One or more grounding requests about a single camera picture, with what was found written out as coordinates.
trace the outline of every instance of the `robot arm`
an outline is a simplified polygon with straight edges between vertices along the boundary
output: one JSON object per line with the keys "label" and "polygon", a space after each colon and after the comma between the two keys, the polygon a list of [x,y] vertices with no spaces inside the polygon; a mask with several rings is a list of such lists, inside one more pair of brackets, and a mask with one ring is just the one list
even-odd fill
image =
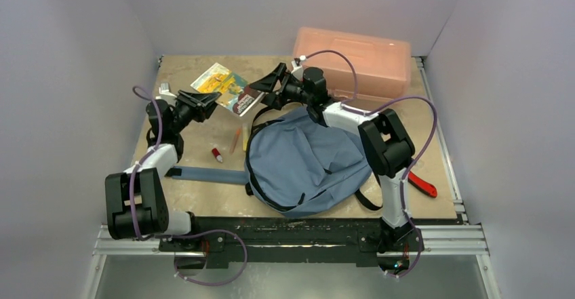
{"label": "robot arm", "polygon": [[184,152],[184,140],[180,132],[191,122],[203,122],[210,118],[217,107],[219,92],[213,94],[192,94],[179,91],[165,99],[160,89],[160,99],[146,107],[151,128],[146,134],[148,150],[146,160],[106,177],[106,210],[108,231],[113,239],[136,236],[132,212],[127,202],[130,200],[129,181],[134,177],[134,194],[140,195],[141,203],[136,204],[136,217],[143,235],[165,234],[183,235],[191,231],[191,214],[171,212],[167,208],[160,180],[175,165]]}
{"label": "robot arm", "polygon": [[[366,159],[381,185],[382,221],[391,241],[399,240],[412,229],[404,214],[399,183],[412,162],[415,147],[397,113],[391,109],[373,115],[345,111],[341,102],[329,97],[321,69],[308,67],[303,70],[299,59],[295,59],[292,66],[294,69],[289,72],[287,65],[281,63],[250,87],[268,93],[262,100],[268,106],[280,109],[288,101],[304,103],[314,122],[341,128],[361,138]],[[382,135],[389,139],[384,141]]]}

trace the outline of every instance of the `book cover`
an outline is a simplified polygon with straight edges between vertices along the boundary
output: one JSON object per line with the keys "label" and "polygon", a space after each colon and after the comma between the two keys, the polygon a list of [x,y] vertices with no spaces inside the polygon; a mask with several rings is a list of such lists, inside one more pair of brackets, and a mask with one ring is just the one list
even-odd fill
{"label": "book cover", "polygon": [[221,92],[222,95],[216,102],[242,117],[264,96],[262,92],[250,88],[248,84],[238,74],[215,63],[192,82],[191,87],[202,94]]}

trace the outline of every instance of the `backpack strap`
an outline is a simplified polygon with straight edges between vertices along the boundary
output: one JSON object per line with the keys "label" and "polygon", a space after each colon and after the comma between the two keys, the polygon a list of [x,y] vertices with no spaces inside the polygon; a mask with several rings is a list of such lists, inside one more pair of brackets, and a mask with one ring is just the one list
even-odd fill
{"label": "backpack strap", "polygon": [[[291,103],[294,103],[294,102],[297,102],[297,101],[290,100],[290,101],[286,102],[284,106],[291,104]],[[250,134],[250,138],[252,137],[252,134],[254,134],[254,131],[257,133],[257,132],[259,132],[260,129],[277,122],[277,119],[274,119],[271,121],[266,121],[265,123],[255,125],[256,120],[258,120],[258,118],[260,118],[263,114],[265,114],[269,111],[272,111],[272,110],[275,110],[275,109],[272,107],[266,107],[266,108],[263,108],[262,110],[258,111],[256,116],[254,116],[254,120],[252,121],[252,132]]]}
{"label": "backpack strap", "polygon": [[248,196],[254,195],[254,191],[252,190],[252,185],[250,185],[249,183],[247,183],[247,184],[245,185],[245,193],[246,193]]}
{"label": "backpack strap", "polygon": [[[379,182],[379,176],[376,173],[374,173],[374,176],[376,177],[378,185],[380,185],[380,187],[381,187],[381,183]],[[355,195],[355,198],[358,200],[358,202],[370,211],[378,211],[378,210],[381,210],[381,208],[383,207],[383,205],[377,206],[377,205],[373,204],[373,202],[371,202],[367,197],[365,197],[365,195],[363,193],[361,193],[361,191],[359,189],[357,191],[355,191],[355,193],[353,193],[353,194]]]}

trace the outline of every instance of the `gray wall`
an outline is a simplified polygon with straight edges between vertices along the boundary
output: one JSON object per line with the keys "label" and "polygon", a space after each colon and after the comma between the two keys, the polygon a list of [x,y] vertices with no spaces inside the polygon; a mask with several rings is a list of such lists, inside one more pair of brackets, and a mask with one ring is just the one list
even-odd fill
{"label": "gray wall", "polygon": [[427,61],[504,298],[573,298],[575,0],[459,0]]}
{"label": "gray wall", "polygon": [[154,54],[125,0],[0,0],[0,289],[78,298]]}
{"label": "gray wall", "polygon": [[128,0],[162,54],[291,54],[314,26],[403,39],[427,55],[457,0]]}

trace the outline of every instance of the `plastic box lid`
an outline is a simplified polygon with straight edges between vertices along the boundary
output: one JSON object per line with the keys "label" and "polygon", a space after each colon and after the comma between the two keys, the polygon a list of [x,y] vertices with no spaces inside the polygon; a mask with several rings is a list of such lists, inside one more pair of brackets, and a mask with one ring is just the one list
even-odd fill
{"label": "plastic box lid", "polygon": [[[411,46],[405,41],[303,27],[298,32],[294,57],[323,49],[343,53],[358,78],[358,98],[384,100],[403,96],[411,82]],[[328,89],[336,96],[353,94],[348,64],[336,54],[319,54],[305,66],[323,69]]]}

